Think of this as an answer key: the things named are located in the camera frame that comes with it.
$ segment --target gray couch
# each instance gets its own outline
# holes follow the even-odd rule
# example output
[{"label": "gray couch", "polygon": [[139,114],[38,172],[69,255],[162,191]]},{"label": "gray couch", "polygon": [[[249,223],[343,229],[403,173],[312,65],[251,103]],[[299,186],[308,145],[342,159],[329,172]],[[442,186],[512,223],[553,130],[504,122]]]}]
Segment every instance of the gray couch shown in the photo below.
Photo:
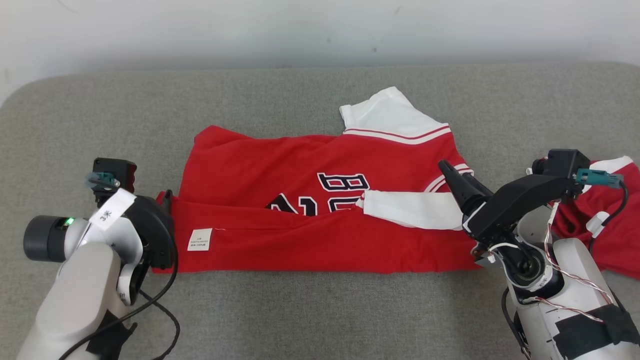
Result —
[{"label": "gray couch", "polygon": [[[492,189],[553,147],[640,159],[640,68],[616,63],[113,72],[46,79],[0,109],[0,357],[15,357],[58,265],[22,235],[39,214],[85,217],[97,156],[138,164],[136,191],[177,190],[193,137],[216,124],[255,137],[336,135],[338,107],[395,85],[451,125]],[[167,280],[150,275],[143,288]],[[605,272],[637,323],[640,282]],[[499,270],[445,274],[209,272],[161,301],[182,324],[168,359],[523,359],[500,311]],[[151,359],[173,325],[151,308],[122,359]]]}]

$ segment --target white sleeve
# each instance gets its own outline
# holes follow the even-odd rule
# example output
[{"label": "white sleeve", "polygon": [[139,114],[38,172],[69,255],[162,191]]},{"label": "white sleeve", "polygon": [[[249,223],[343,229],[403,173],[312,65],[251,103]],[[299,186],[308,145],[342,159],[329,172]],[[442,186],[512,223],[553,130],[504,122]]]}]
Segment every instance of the white sleeve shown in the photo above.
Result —
[{"label": "white sleeve", "polygon": [[406,143],[422,143],[451,132],[448,124],[415,109],[394,86],[356,105],[340,107],[344,134],[373,136]]},{"label": "white sleeve", "polygon": [[462,230],[462,212],[453,194],[364,191],[356,203],[365,215],[406,227]]}]

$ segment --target clothing label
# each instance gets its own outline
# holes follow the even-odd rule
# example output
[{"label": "clothing label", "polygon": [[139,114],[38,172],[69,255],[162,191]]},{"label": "clothing label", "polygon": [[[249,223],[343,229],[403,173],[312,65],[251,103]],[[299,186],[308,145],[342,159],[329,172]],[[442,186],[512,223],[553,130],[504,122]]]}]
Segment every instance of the clothing label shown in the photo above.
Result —
[{"label": "clothing label", "polygon": [[197,229],[191,233],[187,251],[207,251],[212,229]]},{"label": "clothing label", "polygon": [[118,191],[89,218],[89,222],[99,227],[100,230],[106,231],[129,209],[135,200],[136,196],[132,193],[124,189],[118,189]]}]

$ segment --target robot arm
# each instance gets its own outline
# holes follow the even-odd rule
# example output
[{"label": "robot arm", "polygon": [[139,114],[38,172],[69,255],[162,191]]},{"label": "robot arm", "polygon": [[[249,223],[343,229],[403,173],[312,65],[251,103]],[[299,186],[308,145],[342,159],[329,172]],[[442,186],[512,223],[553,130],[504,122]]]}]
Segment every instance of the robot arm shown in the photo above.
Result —
[{"label": "robot arm", "polygon": [[[576,199],[593,174],[588,167],[577,150],[551,150],[534,163],[533,174],[492,194],[440,162],[463,229],[477,242],[476,262],[504,268],[502,308],[528,359],[640,359],[640,335],[587,248],[578,239],[553,241],[550,232],[555,208],[549,202]],[[515,321],[506,313],[508,295]]]},{"label": "robot arm", "polygon": [[[115,360],[136,328],[135,323],[126,326],[126,321],[155,303],[173,283],[177,251],[169,215],[171,191],[162,206],[149,197],[133,197],[135,170],[135,164],[124,160],[94,162],[89,182],[100,214],[109,211],[109,201],[117,200],[118,191],[127,190],[134,198],[108,227],[50,216],[35,217],[27,226],[27,257],[63,264],[18,360]],[[150,266],[173,266],[172,277],[151,301],[128,312]]]}]

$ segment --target black tape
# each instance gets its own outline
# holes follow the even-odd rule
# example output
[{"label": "black tape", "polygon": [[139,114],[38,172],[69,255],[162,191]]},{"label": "black tape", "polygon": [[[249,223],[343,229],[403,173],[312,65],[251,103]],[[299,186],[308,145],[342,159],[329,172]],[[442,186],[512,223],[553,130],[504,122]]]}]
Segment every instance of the black tape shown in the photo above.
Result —
[{"label": "black tape", "polygon": [[558,335],[554,341],[563,358],[576,357],[621,341],[640,344],[640,334],[628,312],[614,304],[588,311],[588,314],[602,319],[596,322],[584,315],[575,315],[556,323]]},{"label": "black tape", "polygon": [[[108,325],[118,318],[112,314],[109,310],[104,314],[102,322],[98,326],[98,329]],[[102,334],[96,336],[89,341],[86,346],[86,351],[98,355],[100,360],[116,360],[120,357],[120,350],[129,336],[133,334],[135,326],[131,329],[127,329],[124,324],[120,323],[116,326],[110,327]]]}]

